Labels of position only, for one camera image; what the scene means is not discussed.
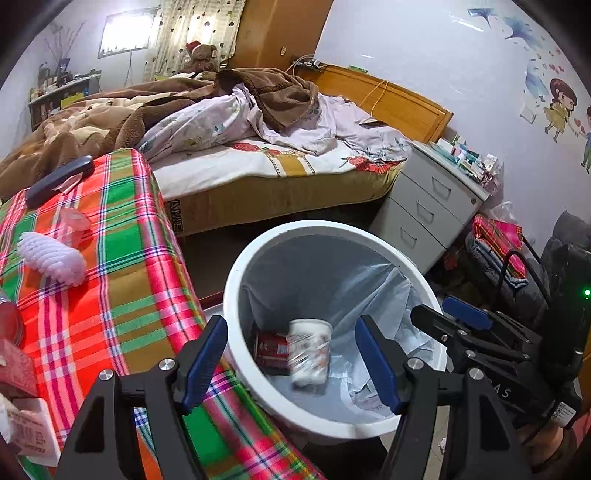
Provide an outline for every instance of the wooden bed frame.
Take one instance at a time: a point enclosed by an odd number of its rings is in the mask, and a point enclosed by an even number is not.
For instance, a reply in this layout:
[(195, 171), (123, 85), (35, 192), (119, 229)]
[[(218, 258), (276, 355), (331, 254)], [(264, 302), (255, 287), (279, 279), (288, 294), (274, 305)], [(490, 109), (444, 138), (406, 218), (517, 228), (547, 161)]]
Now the wooden bed frame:
[(453, 116), (418, 93), (355, 70), (331, 65), (322, 72), (301, 68), (297, 74), (318, 85), (321, 93), (340, 95), (368, 112), (378, 102), (374, 118), (397, 128), (411, 140), (436, 142)]

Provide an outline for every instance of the red plaid cloth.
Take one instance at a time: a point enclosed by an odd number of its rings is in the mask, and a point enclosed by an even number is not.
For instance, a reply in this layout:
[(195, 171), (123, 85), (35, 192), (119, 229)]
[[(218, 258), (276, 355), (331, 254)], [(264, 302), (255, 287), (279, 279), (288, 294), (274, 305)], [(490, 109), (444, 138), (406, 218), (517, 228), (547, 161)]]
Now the red plaid cloth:
[[(92, 223), (79, 249), (86, 281), (59, 284), (16, 253), (23, 232), (55, 237), (59, 213), (75, 207)], [(63, 447), (98, 373), (144, 372), (171, 358), (205, 325), (150, 167), (135, 150), (95, 160), (95, 172), (67, 195), (29, 210), (24, 192), (0, 209), (0, 281), (25, 324), (32, 357)], [(203, 404), (184, 417), (211, 480), (322, 480), (283, 437), (222, 361)], [(161, 480), (147, 412), (135, 409), (147, 480)]]
[[(510, 250), (520, 249), (523, 243), (521, 227), (512, 223), (492, 220), (478, 214), (472, 222), (474, 238), (484, 240), (489, 244), (494, 253), (498, 255), (501, 262)], [(523, 262), (516, 256), (509, 260), (509, 274), (515, 278), (526, 278), (526, 270)]]

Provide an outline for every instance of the wooden wardrobe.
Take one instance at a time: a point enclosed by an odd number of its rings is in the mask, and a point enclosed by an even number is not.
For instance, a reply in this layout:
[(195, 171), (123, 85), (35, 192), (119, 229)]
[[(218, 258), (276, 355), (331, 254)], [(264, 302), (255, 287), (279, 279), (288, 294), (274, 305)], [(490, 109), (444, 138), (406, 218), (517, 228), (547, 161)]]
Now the wooden wardrobe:
[(294, 56), (313, 54), (332, 2), (246, 0), (236, 38), (236, 51), (229, 67), (286, 70)]

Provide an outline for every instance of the screw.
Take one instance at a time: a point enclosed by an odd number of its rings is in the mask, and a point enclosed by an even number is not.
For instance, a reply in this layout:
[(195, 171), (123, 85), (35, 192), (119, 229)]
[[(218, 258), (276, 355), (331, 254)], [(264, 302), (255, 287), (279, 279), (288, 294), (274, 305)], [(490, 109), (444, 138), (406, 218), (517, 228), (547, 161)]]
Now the screw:
[(99, 378), (101, 380), (110, 380), (113, 378), (113, 371), (110, 368), (107, 368), (99, 374)]
[(172, 370), (174, 368), (174, 360), (172, 358), (165, 358), (158, 364), (160, 370)]
[(471, 368), (468, 375), (470, 375), (470, 378), (473, 380), (482, 380), (484, 378), (484, 373), (482, 373), (482, 370), (479, 368)]
[(420, 370), (425, 366), (425, 363), (420, 358), (409, 358), (407, 365), (413, 370)]

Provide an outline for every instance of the white drawer cabinet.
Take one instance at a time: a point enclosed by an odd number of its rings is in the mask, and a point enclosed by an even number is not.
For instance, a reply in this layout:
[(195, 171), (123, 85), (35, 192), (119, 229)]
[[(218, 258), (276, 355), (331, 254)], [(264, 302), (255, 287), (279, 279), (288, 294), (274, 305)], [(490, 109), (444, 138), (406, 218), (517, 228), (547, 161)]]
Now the white drawer cabinet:
[(370, 231), (425, 273), (472, 220), (488, 193), (431, 147), (413, 142)]
[(413, 143), (404, 174), (451, 212), (462, 225), (474, 217), (488, 192), (430, 147)]
[(371, 232), (410, 258), (426, 272), (445, 248), (405, 209), (386, 198), (371, 226)]
[(410, 213), (445, 248), (448, 248), (462, 229), (460, 221), (436, 199), (419, 187), (404, 173), (396, 179), (390, 198)]

